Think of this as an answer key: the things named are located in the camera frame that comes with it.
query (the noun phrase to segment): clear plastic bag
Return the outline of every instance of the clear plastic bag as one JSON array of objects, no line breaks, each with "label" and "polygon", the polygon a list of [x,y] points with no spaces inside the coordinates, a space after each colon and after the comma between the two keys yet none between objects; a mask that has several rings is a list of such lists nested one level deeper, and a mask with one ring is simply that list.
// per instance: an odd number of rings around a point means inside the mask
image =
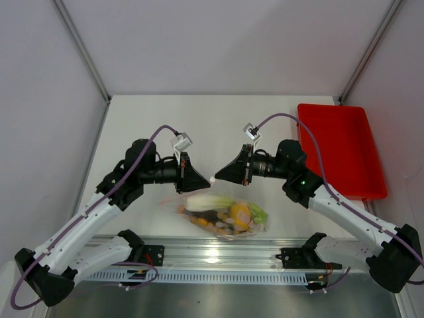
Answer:
[{"label": "clear plastic bag", "polygon": [[212,189],[177,195],[159,204],[225,239],[242,239],[266,232],[268,228],[268,214],[257,204]]}]

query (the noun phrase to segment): white table surface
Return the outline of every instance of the white table surface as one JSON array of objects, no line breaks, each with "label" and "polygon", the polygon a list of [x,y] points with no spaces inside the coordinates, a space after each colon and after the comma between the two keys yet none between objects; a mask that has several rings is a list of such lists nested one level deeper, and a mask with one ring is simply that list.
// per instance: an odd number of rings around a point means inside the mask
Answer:
[{"label": "white table surface", "polygon": [[[242,128],[257,125],[277,112],[297,115],[300,103],[334,105],[332,97],[248,96],[248,95],[116,95],[105,120],[93,164],[85,185],[81,205],[90,198],[96,185],[125,157],[125,150],[139,138],[150,138],[163,124],[186,132],[193,141],[187,152],[195,169],[207,179],[227,165],[250,140]],[[261,129],[260,148],[275,154],[279,141],[297,139],[295,123],[277,118]],[[172,155],[170,131],[155,139],[162,157]],[[292,203],[282,191],[283,180],[254,177],[248,187],[219,182],[214,185],[261,206],[270,215],[268,232],[254,238],[309,238],[315,232],[335,238],[352,238],[334,222],[301,205]],[[144,195],[98,234],[115,235],[131,229],[141,236],[210,237],[212,234],[186,221],[171,207],[158,202],[174,196],[173,184],[146,185]]]}]

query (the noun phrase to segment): white wall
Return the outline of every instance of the white wall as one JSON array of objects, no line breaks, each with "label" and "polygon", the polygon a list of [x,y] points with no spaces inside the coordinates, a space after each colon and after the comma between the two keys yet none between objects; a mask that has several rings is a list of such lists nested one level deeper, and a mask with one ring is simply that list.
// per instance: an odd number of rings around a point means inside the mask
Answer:
[{"label": "white wall", "polygon": [[338,96],[391,0],[65,0],[110,94]]},{"label": "white wall", "polygon": [[49,1],[0,2],[0,43],[1,268],[69,216],[105,105]]},{"label": "white wall", "polygon": [[[409,223],[424,246],[424,2],[408,0],[348,99],[366,110],[382,161],[388,198],[379,213]],[[424,278],[420,270],[414,276]],[[424,286],[410,286],[422,317]]]}]

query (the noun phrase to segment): bag of vegetables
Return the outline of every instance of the bag of vegetables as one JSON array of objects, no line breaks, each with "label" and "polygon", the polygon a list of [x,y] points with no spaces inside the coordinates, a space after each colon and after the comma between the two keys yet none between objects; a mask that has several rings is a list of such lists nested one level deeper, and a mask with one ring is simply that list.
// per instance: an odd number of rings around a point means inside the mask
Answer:
[{"label": "bag of vegetables", "polygon": [[253,202],[204,191],[177,198],[179,215],[218,237],[239,239],[267,229],[268,214]]}]

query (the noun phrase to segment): metal frame edge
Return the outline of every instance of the metal frame edge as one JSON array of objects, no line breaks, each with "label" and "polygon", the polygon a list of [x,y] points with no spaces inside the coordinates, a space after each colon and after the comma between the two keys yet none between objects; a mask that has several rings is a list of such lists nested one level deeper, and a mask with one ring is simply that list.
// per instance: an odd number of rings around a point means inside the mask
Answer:
[{"label": "metal frame edge", "polygon": [[95,140],[94,140],[94,143],[91,146],[91,152],[90,152],[90,155],[89,155],[87,166],[84,169],[83,179],[81,181],[81,184],[78,187],[78,193],[77,193],[76,198],[74,200],[74,203],[72,205],[71,212],[68,215],[68,219],[71,219],[78,212],[78,209],[79,209],[79,206],[80,206],[80,203],[81,203],[81,199],[82,199],[82,195],[83,195],[83,192],[84,192],[85,184],[87,183],[88,175],[89,175],[90,169],[91,169],[91,165],[93,164],[95,151],[97,150],[97,145],[99,144],[101,132],[103,131],[103,127],[105,125],[107,113],[109,111],[109,106],[110,106],[110,103],[107,103],[105,110],[103,111],[102,117],[100,119],[99,127],[97,128],[97,132],[96,132],[96,135],[95,135]]},{"label": "metal frame edge", "polygon": [[407,286],[395,294],[395,297],[402,318],[418,318]]},{"label": "metal frame edge", "polygon": [[368,64],[370,63],[376,49],[381,43],[383,37],[389,31],[390,26],[392,25],[393,21],[396,19],[404,3],[405,3],[405,0],[393,0],[392,3],[390,4],[388,11],[384,15],[384,18],[382,19],[382,22],[380,23],[379,27],[377,28],[377,31],[372,37],[372,40],[369,43],[367,49],[365,50],[364,55],[362,55],[355,71],[350,77],[347,85],[344,87],[343,92],[341,93],[338,99],[339,105],[345,104],[347,97],[350,95],[353,87],[359,80],[359,77],[362,75],[362,73],[364,72]]},{"label": "metal frame edge", "polygon": [[31,318],[45,318],[47,316],[48,307],[43,303],[37,304],[30,315]]},{"label": "metal frame edge", "polygon": [[97,71],[93,63],[93,60],[91,59],[91,56],[89,52],[87,51],[87,48],[85,48],[84,42],[68,10],[66,9],[64,2],[62,0],[50,0],[50,2],[52,3],[54,10],[56,11],[64,28],[66,29],[68,36],[70,37],[71,41],[74,43],[75,49],[78,51],[78,54],[82,62],[86,66],[87,71],[90,73],[90,76],[93,78],[96,88],[99,90],[99,93],[101,94],[105,102],[108,103],[111,100],[111,96],[108,94],[105,84],[103,83],[103,80],[101,79],[99,72]]}]

